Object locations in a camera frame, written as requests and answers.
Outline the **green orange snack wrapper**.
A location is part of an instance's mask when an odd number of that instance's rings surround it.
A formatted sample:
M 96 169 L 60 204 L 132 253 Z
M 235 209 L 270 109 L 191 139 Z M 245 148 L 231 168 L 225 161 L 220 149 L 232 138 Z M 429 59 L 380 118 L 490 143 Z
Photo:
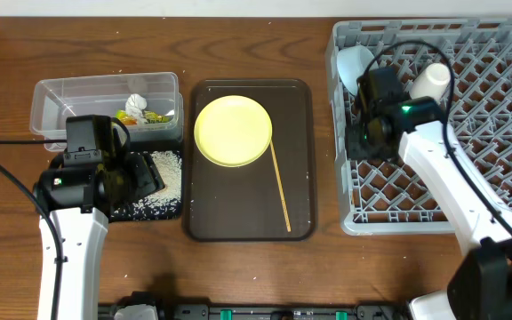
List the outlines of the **green orange snack wrapper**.
M 159 115 L 153 111 L 144 111 L 141 116 L 136 117 L 123 110 L 118 110 L 116 118 L 125 125 L 162 124 L 170 122 L 173 119 L 173 115 Z

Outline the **white tissue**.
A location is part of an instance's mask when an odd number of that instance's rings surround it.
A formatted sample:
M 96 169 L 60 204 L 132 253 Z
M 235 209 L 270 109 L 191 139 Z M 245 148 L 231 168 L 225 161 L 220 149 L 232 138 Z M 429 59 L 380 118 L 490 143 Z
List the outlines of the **white tissue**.
M 147 100 L 137 93 L 132 94 L 125 102 L 125 113 L 136 119 L 138 124 L 147 122 L 144 111 L 147 108 Z

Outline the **pale green cup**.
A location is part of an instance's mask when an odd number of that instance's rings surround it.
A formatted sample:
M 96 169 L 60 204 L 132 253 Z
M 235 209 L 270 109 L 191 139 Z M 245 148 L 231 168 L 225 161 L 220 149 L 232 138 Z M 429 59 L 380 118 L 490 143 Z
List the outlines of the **pale green cup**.
M 413 81 L 409 94 L 412 99 L 429 97 L 440 102 L 451 80 L 445 64 L 432 63 Z

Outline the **blue bowl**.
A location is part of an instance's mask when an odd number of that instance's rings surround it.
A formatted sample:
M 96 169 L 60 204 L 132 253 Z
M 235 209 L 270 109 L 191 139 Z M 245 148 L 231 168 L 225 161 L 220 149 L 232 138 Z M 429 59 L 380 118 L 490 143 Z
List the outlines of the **blue bowl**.
M 373 58 L 372 52 L 362 45 L 345 48 L 338 52 L 337 71 L 341 82 L 350 94 L 357 94 L 357 79 L 364 73 Z

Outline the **yellow plate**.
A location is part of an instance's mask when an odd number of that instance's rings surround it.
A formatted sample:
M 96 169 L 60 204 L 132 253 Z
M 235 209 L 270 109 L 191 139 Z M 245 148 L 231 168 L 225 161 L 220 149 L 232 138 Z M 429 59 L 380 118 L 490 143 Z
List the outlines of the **yellow plate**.
M 257 160 L 268 149 L 272 134 L 266 109 L 240 95 L 209 102 L 194 125 L 194 139 L 201 154 L 224 167 L 240 167 Z

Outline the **wooden chopstick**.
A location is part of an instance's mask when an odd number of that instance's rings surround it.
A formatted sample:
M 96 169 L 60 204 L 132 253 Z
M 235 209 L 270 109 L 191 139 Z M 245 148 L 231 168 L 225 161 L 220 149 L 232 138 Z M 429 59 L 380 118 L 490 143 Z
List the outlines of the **wooden chopstick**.
M 277 183 L 278 192 L 279 192 L 279 196 L 280 196 L 280 202 L 281 202 L 281 205 L 282 205 L 282 211 L 283 211 L 283 215 L 284 215 L 284 222 L 285 222 L 285 226 L 286 226 L 286 231 L 288 233 L 291 233 L 292 232 L 292 226 L 291 226 L 291 222 L 290 222 L 289 213 L 288 213 L 288 210 L 287 210 L 287 204 L 285 202 L 284 188 L 283 188 L 282 178 L 281 178 L 281 174 L 280 174 L 279 166 L 278 166 L 278 162 L 277 162 L 276 151 L 275 151 L 274 143 L 273 143 L 272 140 L 269 143 L 269 147 L 270 147 L 270 152 L 271 152 L 271 156 L 272 156 L 272 162 L 273 162 L 273 166 L 274 166 L 274 170 L 275 170 L 276 183 Z

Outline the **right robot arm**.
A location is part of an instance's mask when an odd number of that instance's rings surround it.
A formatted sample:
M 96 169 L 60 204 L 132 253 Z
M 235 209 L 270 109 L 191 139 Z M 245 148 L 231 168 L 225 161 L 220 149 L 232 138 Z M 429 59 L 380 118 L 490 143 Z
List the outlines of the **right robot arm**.
M 440 292 L 411 300 L 414 319 L 512 319 L 512 211 L 456 141 L 431 98 L 361 102 L 349 131 L 382 159 L 398 157 L 421 178 L 454 228 L 463 261 Z

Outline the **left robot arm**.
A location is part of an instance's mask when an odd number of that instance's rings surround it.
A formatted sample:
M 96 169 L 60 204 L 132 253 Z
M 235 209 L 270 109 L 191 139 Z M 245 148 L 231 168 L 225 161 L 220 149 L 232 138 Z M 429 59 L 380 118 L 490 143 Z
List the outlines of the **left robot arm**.
M 62 166 L 41 174 L 35 194 L 48 213 L 39 222 L 39 319 L 98 317 L 100 260 L 110 213 L 163 187 L 151 155 L 140 153 L 110 166 Z

